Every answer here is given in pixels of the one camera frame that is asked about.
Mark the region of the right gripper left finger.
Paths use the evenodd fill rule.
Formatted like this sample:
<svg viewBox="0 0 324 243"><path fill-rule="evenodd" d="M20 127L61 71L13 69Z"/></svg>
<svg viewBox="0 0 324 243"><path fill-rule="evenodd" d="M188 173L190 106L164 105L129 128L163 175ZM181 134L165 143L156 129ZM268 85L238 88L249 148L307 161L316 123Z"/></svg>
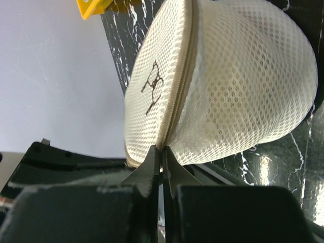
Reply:
<svg viewBox="0 0 324 243"><path fill-rule="evenodd" d="M86 178L25 186L2 226L1 242L157 242L159 150L118 185Z"/></svg>

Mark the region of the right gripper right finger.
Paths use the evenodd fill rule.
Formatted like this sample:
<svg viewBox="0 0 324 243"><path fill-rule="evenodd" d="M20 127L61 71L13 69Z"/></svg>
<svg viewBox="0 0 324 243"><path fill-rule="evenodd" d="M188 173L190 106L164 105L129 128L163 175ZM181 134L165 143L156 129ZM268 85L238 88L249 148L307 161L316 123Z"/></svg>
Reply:
<svg viewBox="0 0 324 243"><path fill-rule="evenodd" d="M207 186L162 155L167 242L313 242L293 195L275 186Z"/></svg>

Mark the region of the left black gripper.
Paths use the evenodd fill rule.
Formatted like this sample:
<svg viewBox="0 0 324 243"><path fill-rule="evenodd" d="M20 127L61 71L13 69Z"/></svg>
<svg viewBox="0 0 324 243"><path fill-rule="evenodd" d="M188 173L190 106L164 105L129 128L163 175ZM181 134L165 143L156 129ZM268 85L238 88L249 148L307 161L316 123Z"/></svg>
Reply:
<svg viewBox="0 0 324 243"><path fill-rule="evenodd" d="M26 186L65 184L92 176L118 183L131 173L124 158L100 158L33 142L25 153L1 152L1 196L14 199Z"/></svg>

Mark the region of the white mesh laundry bag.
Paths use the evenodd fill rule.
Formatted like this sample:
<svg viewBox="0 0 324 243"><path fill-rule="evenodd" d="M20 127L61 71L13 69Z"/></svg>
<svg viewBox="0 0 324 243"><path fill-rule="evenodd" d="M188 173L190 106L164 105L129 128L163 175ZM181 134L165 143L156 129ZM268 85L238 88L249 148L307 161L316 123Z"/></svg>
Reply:
<svg viewBox="0 0 324 243"><path fill-rule="evenodd" d="M268 1L164 1L125 93L127 163L168 146L182 165L277 140L304 119L317 64L299 26Z"/></svg>

